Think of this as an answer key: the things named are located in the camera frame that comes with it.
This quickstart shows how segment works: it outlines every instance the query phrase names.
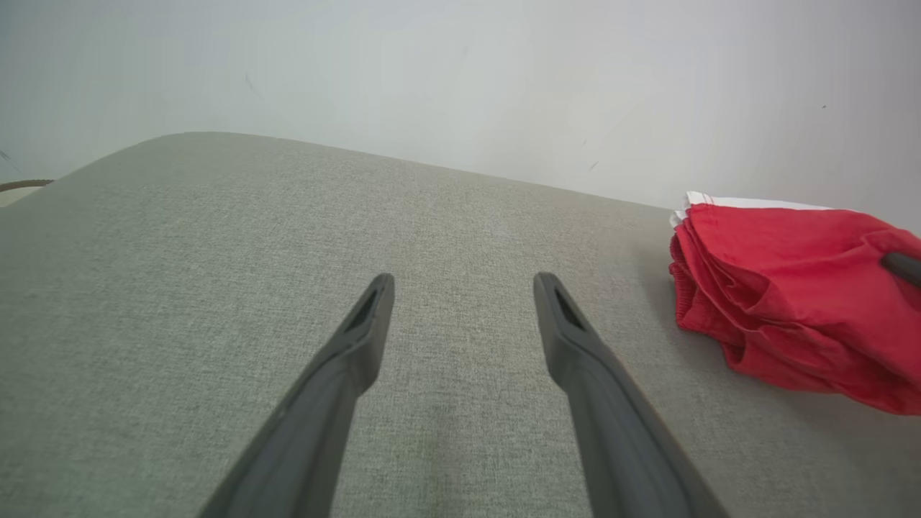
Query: folded clothing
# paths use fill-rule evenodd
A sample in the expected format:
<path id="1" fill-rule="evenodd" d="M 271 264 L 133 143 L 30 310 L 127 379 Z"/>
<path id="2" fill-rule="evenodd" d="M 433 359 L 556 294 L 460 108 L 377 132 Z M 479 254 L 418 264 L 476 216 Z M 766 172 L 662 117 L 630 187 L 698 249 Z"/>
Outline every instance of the folded clothing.
<path id="1" fill-rule="evenodd" d="M 848 210 L 698 199 L 671 242 L 679 327 L 765 382 L 921 415 L 921 288 L 880 265 L 921 240 Z"/>

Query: folded red fabric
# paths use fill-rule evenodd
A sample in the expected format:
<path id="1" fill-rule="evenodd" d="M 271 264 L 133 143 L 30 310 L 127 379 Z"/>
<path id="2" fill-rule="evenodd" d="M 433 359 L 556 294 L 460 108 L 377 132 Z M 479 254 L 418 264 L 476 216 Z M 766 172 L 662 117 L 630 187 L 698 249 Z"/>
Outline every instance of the folded red fabric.
<path id="1" fill-rule="evenodd" d="M 765 382 L 921 415 L 921 288 L 890 252 L 921 240 L 848 210 L 694 205 L 671 242 L 678 326 Z"/>

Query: red garment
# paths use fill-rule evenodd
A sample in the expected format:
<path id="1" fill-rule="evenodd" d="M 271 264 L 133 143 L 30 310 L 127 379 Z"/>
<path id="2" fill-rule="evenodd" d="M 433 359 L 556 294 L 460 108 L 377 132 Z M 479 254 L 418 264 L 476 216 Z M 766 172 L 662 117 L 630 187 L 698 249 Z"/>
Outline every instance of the red garment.
<path id="1" fill-rule="evenodd" d="M 695 205 L 675 230 L 678 326 L 733 370 L 921 415 L 921 288 L 880 265 L 921 240 L 848 210 Z"/>

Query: white wall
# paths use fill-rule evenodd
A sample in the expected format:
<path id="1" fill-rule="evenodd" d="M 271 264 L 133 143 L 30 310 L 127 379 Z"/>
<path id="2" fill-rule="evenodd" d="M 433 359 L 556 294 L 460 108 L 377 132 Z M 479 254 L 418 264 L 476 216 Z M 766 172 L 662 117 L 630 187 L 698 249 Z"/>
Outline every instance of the white wall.
<path id="1" fill-rule="evenodd" d="M 3 1 L 0 150 L 33 178 L 230 131 L 921 221 L 918 0 Z"/>

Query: white cloth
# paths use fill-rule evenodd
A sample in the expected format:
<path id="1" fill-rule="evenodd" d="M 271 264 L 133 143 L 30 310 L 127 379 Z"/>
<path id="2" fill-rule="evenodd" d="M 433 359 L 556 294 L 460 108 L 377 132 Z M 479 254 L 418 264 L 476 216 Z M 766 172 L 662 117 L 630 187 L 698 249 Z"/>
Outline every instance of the white cloth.
<path id="1" fill-rule="evenodd" d="M 682 224 L 688 217 L 688 209 L 691 206 L 707 204 L 718 206 L 737 206 L 739 208 L 793 208 L 797 210 L 831 210 L 828 206 L 816 206 L 800 204 L 796 202 L 785 202 L 781 200 L 759 200 L 755 198 L 729 198 L 726 196 L 711 196 L 710 194 L 688 191 L 684 194 L 682 208 L 671 213 L 669 223 L 674 229 Z"/>

